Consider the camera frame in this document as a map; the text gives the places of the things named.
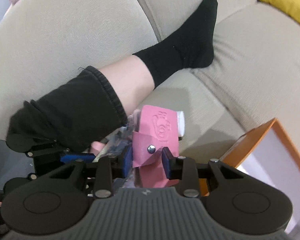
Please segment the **glitter hand mirror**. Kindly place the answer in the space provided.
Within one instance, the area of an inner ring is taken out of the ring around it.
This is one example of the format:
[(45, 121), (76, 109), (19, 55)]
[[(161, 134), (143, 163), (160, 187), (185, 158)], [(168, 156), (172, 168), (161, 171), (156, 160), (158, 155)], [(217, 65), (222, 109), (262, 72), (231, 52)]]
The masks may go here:
[(108, 142), (101, 151), (101, 157), (108, 157), (110, 160), (114, 191), (119, 187), (134, 187), (131, 138), (127, 127), (121, 127), (108, 136)]

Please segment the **pink leather card holder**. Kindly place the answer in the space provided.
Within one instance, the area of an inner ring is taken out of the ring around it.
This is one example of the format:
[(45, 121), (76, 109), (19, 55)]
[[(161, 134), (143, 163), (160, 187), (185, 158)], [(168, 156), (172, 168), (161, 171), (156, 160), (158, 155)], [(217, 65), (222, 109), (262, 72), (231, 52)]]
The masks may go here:
[(141, 186), (163, 188), (177, 184), (179, 180), (167, 179), (161, 152), (168, 147), (174, 157), (179, 156), (179, 139), (185, 134), (184, 112), (144, 105), (133, 118), (133, 167), (139, 171)]

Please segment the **pink handheld fan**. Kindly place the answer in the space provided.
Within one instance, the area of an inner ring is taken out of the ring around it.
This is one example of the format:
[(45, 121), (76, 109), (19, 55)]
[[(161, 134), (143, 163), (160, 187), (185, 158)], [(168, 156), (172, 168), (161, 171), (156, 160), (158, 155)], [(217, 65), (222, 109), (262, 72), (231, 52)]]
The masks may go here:
[(94, 156), (97, 156), (103, 150), (104, 147), (105, 147), (104, 143), (95, 141), (90, 145), (89, 153), (93, 154)]

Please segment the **left leg black sock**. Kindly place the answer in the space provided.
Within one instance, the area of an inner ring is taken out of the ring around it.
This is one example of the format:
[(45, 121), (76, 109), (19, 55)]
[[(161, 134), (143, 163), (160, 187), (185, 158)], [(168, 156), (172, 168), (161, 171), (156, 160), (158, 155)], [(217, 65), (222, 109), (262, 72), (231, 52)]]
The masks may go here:
[(87, 66), (40, 99), (24, 102), (10, 119), (7, 143), (42, 139), (83, 152), (125, 126), (138, 105), (174, 73), (213, 62), (217, 8), (217, 0), (202, 0), (161, 42), (101, 69)]

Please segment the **orange cardboard box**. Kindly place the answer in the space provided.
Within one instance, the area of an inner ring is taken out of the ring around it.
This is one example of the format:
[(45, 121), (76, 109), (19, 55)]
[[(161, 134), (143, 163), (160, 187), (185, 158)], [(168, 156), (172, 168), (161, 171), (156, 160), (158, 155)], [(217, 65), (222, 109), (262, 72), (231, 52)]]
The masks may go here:
[(300, 153), (279, 120), (242, 135), (220, 161), (284, 192), (293, 204), (286, 232), (300, 236)]

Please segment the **beige sofa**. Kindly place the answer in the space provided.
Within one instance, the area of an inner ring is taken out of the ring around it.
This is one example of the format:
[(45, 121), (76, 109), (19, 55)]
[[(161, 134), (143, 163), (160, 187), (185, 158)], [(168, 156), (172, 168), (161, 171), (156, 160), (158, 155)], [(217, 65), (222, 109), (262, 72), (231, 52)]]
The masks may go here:
[[(24, 101), (154, 45), (201, 0), (21, 0), (0, 22), (0, 139)], [(180, 151), (219, 157), (277, 118), (300, 153), (300, 25), (257, 0), (217, 0), (207, 68), (172, 75), (144, 101), (183, 111)]]

